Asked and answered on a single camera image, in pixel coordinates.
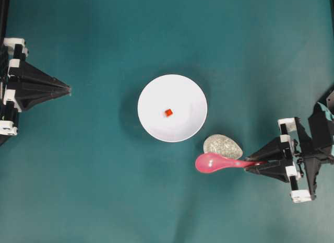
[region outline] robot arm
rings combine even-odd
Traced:
[[[18,134],[21,112],[71,90],[26,62],[29,51],[24,39],[5,38],[8,5],[9,0],[0,0],[0,145]]]
[[[295,203],[316,199],[316,177],[322,164],[334,163],[334,115],[322,103],[317,103],[313,114],[308,119],[312,138],[301,125],[299,118],[281,119],[278,125],[281,135],[269,142],[262,149],[247,157],[250,161],[266,161],[266,164],[251,166],[246,171],[289,182],[290,196]],[[297,141],[291,140],[289,132],[297,131]],[[293,158],[299,165],[299,171]],[[297,181],[304,176],[301,164],[304,164],[308,190],[300,190]]]

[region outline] small red block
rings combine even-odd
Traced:
[[[170,115],[173,114],[172,110],[171,109],[168,109],[168,110],[165,110],[165,114],[167,117],[169,117]]]

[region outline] pink spoon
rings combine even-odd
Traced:
[[[226,158],[217,153],[204,153],[199,155],[196,159],[196,169],[203,173],[212,173],[223,168],[228,167],[248,167],[253,165],[260,165],[263,161],[242,161],[233,158]]]

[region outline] teal tablecloth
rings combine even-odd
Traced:
[[[277,180],[194,167],[208,135],[248,155],[278,135],[277,119],[307,125],[334,83],[329,0],[11,0],[7,34],[73,91],[24,113],[0,149],[0,242],[334,241],[332,166],[304,204]],[[153,139],[137,117],[141,89],[167,73],[208,100],[181,143]]]

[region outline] white plate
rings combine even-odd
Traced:
[[[169,117],[165,115],[168,109],[173,112]],[[157,77],[142,90],[138,100],[141,125],[165,142],[179,142],[195,135],[205,122],[207,110],[203,91],[181,75]]]

